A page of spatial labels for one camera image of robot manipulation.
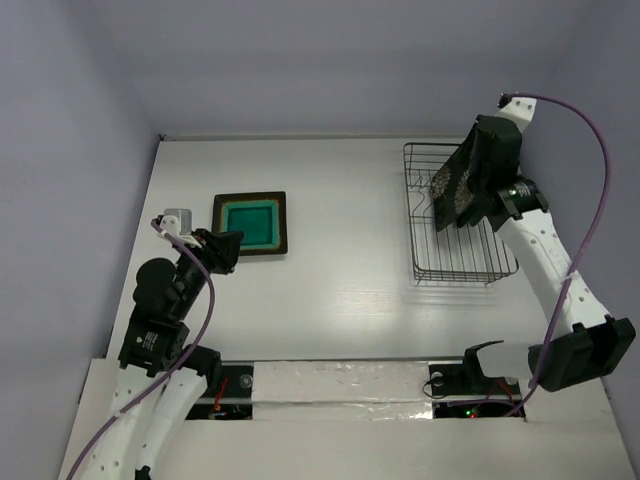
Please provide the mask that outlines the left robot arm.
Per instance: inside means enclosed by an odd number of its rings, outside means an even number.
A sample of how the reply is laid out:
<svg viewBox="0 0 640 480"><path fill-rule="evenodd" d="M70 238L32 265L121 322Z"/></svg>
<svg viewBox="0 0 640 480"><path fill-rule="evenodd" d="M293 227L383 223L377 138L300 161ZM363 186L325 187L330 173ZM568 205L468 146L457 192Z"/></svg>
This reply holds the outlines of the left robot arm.
<svg viewBox="0 0 640 480"><path fill-rule="evenodd" d="M136 274L109 418L81 450L70 479L156 478L195 401L221 383L219 352L200 344L213 313L192 341L185 319L203 289L216 299L212 277L234 271L244 235L186 231L170 215L151 226L180 256L153 258Z"/></svg>

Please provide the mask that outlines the teal square plate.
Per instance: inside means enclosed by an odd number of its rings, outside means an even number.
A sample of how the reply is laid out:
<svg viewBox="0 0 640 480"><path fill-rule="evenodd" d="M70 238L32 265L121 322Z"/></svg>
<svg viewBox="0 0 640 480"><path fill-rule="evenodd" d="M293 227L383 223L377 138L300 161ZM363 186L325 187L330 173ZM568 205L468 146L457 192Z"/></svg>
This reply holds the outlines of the teal square plate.
<svg viewBox="0 0 640 480"><path fill-rule="evenodd" d="M212 230L244 234L241 256L288 253L284 191L219 194L213 200Z"/></svg>

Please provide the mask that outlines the black floral square plate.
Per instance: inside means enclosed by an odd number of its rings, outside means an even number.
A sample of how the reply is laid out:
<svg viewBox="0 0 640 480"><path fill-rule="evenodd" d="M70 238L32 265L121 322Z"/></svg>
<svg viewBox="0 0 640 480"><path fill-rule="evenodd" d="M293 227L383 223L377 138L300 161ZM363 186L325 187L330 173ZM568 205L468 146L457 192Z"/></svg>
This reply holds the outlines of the black floral square plate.
<svg viewBox="0 0 640 480"><path fill-rule="evenodd" d="M476 204L469 181L477 180L479 162L474 158L475 134L471 132L432 177L430 193L437 232L455 224L459 215Z"/></svg>

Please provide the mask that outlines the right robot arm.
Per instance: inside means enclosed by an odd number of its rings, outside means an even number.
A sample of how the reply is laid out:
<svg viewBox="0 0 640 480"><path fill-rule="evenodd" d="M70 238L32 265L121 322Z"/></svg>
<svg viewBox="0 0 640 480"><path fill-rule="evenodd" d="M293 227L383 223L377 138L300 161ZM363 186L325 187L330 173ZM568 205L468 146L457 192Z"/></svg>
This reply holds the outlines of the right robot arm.
<svg viewBox="0 0 640 480"><path fill-rule="evenodd" d="M468 187L478 213L519 262L548 320L538 344L491 341L465 351L462 384L482 392L498 377L528 379L548 392L611 374L636 337L613 317L578 272L535 182L519 172L516 122L480 116L474 126Z"/></svg>

